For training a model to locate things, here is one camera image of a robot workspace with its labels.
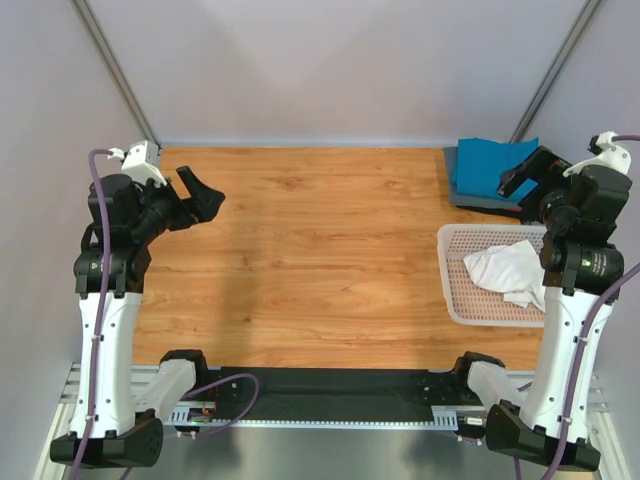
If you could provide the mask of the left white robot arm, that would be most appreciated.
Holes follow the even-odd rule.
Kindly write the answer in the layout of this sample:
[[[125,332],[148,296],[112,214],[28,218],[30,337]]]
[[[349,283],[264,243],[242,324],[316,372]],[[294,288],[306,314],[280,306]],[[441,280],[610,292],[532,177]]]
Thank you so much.
[[[132,391],[133,337],[142,303],[150,244],[167,231],[212,221],[224,194],[187,166],[172,184],[120,173],[91,184],[92,221],[74,263],[82,321],[82,357],[74,416],[50,444],[55,463],[84,469],[151,467],[163,446],[163,423],[184,397],[199,401],[211,378],[202,351],[170,350],[140,394]]]

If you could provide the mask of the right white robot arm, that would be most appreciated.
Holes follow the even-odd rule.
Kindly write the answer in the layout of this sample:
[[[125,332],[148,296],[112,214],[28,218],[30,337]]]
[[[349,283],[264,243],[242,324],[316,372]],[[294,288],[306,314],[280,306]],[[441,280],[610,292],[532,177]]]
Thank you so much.
[[[610,243],[632,187],[630,153],[621,137],[594,137],[592,156],[570,164],[538,147],[504,171],[497,192],[510,197],[525,181],[536,186],[522,213],[546,232],[539,255],[544,270],[545,322],[534,379],[526,391],[509,380],[494,357],[467,352],[456,360],[452,395],[487,408],[489,450],[559,470],[594,472],[601,455],[588,441],[587,399],[601,333],[621,287],[638,274]]]

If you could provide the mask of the white t-shirt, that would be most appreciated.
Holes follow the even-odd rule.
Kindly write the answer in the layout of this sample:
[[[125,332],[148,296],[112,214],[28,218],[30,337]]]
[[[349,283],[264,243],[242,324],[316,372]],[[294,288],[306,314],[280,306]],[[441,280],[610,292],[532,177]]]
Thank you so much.
[[[492,246],[466,255],[463,262],[477,287],[521,308],[532,304],[545,311],[544,270],[530,241]]]

